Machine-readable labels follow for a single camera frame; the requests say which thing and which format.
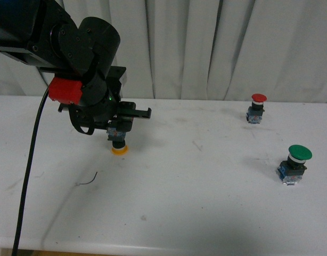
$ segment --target robotic arm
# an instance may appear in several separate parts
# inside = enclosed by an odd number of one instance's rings
[[[77,28],[55,0],[0,1],[0,52],[54,73],[49,97],[60,103],[59,112],[68,110],[80,133],[107,130],[116,151],[124,148],[134,117],[151,116],[150,108],[121,101],[126,68],[111,66],[119,43],[112,25],[88,17]]]

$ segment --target white table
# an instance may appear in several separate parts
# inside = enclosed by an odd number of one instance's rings
[[[48,100],[20,248],[121,255],[327,255],[327,104],[134,100],[125,156],[104,131],[76,132]],[[0,96],[0,247],[12,247],[39,97]],[[303,179],[275,173],[313,152]],[[89,185],[95,173],[96,179]]]

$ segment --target black cable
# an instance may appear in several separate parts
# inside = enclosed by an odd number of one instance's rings
[[[12,256],[17,256],[17,252],[18,252],[18,246],[19,246],[19,240],[20,240],[20,234],[21,234],[21,226],[22,226],[22,223],[23,223],[23,215],[24,215],[24,207],[25,207],[25,200],[26,200],[27,184],[29,182],[29,177],[30,177],[30,172],[31,172],[32,158],[34,156],[34,151],[35,151],[35,144],[36,144],[36,138],[37,138],[37,131],[38,131],[38,126],[39,126],[40,116],[42,115],[42,111],[43,111],[47,96],[48,96],[48,88],[46,89],[46,91],[45,91],[45,93],[43,95],[42,101],[40,102],[40,105],[39,105],[39,108],[38,108],[38,113],[37,113],[36,120],[35,120],[34,130],[33,130],[33,133],[32,133],[30,151],[29,151],[29,158],[27,160],[25,176],[24,176],[24,183],[23,183],[23,188],[22,188],[21,197],[20,197],[17,229],[15,231]]]
[[[95,176],[94,176],[94,178],[93,178],[92,181],[89,181],[89,182],[87,182],[87,183],[80,183],[80,184],[78,184],[78,185],[87,185],[87,184],[90,184],[91,182],[93,182],[93,181],[95,180],[96,175],[97,175],[97,172],[95,173]]]

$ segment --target scuff mark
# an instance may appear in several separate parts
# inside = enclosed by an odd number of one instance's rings
[[[41,176],[44,175],[45,172],[43,172],[40,176],[35,176],[35,178],[40,178]]]
[[[197,149],[198,149],[200,152],[202,152],[202,145],[199,146],[197,143],[195,143],[194,140],[192,140],[192,143],[197,147]]]
[[[8,191],[12,188],[14,188],[20,181],[22,181],[23,179],[20,178],[19,180],[17,180],[14,184],[10,185],[8,188],[5,189],[5,191]]]

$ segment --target white curtain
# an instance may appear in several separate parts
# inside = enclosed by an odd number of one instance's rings
[[[58,2],[78,26],[95,16],[117,29],[125,98],[327,102],[327,0]],[[35,67],[0,54],[0,94],[44,88]]]

